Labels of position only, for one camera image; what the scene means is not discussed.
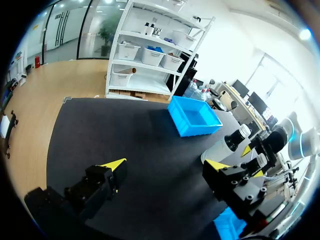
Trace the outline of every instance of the water bottle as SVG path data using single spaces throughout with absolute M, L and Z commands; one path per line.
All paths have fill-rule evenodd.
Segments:
M 202 89 L 207 90 L 208 89 L 208 85 L 201 85 L 198 87 L 198 89 L 201 91 Z
M 204 89 L 201 90 L 201 95 L 200 95 L 200 99 L 199 100 L 206 102 L 207 98 L 208 98 L 207 97 L 207 92 L 206 92 L 206 89 L 204 88 Z
M 206 101 L 211 100 L 212 95 L 211 95 L 210 89 L 207 89 L 205 93 L 206 93 Z
M 190 98 L 191 95 L 194 93 L 194 91 L 196 89 L 198 89 L 196 82 L 197 82 L 196 79 L 194 79 L 193 81 L 190 82 L 189 86 L 187 87 L 187 89 L 185 90 L 185 92 L 183 94 L 183 97 Z
M 192 99 L 200 100 L 200 101 L 206 101 L 206 91 L 202 89 L 201 91 L 199 89 L 194 90 L 193 94 L 191 95 Z

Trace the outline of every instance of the storage box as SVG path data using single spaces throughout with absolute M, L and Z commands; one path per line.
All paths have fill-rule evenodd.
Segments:
M 140 46 L 119 43 L 118 58 L 124 60 L 134 60 Z
M 169 69 L 172 71 L 178 71 L 180 65 L 184 62 L 180 57 L 174 57 L 169 54 L 165 55 L 161 60 L 161 65 L 164 69 Z
M 116 73 L 112 71 L 110 85 L 126 87 L 133 74 Z
M 130 91 L 126 91 L 126 90 L 120 90 L 120 91 L 119 91 L 119 94 L 120 94 L 120 95 L 130 96 L 130 95 L 131 95 L 131 92 L 130 92 Z
M 165 53 L 143 48 L 141 61 L 144 64 L 159 66 L 160 61 L 166 55 Z
M 172 40 L 176 45 L 189 49 L 196 39 L 182 31 L 173 30 Z
M 237 240 L 247 225 L 244 220 L 238 219 L 230 207 L 227 207 L 213 220 L 221 240 Z
M 204 101 L 173 96 L 168 110 L 181 137 L 213 134 L 223 126 Z
M 135 91 L 134 97 L 139 98 L 139 99 L 146 99 L 146 93 L 141 92 L 141 91 Z

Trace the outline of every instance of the wooden floor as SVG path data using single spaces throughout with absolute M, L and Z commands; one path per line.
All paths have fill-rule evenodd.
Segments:
M 18 85 L 5 113 L 14 110 L 19 123 L 11 132 L 7 169 L 18 196 L 23 199 L 36 187 L 47 187 L 47 154 L 51 134 L 64 97 L 105 96 L 104 76 L 108 60 L 60 61 L 32 69 L 23 86 Z M 153 102 L 168 96 L 147 94 Z

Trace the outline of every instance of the glass wall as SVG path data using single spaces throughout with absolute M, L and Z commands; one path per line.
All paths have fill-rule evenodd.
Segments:
M 79 58 L 109 59 L 112 42 L 126 2 L 93 0 L 84 21 Z
M 126 0 L 62 0 L 49 5 L 27 30 L 27 64 L 34 65 L 37 55 L 44 64 L 109 59 L 126 5 Z
M 81 26 L 90 0 L 62 0 L 53 6 L 44 41 L 44 62 L 77 59 Z

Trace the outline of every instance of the cable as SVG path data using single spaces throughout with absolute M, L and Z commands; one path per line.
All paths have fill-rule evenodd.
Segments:
M 292 166 L 290 169 L 282 172 L 281 174 L 279 174 L 279 175 L 277 175 L 277 176 L 264 176 L 264 178 L 267 179 L 267 180 L 277 180 L 277 179 L 279 179 L 279 178 L 282 178 L 285 174 L 287 174 L 288 172 L 292 171 L 293 168 L 294 168 L 295 166 L 297 166 L 298 164 L 300 164 L 303 160 L 304 160 L 304 158 L 302 158 L 296 165 Z

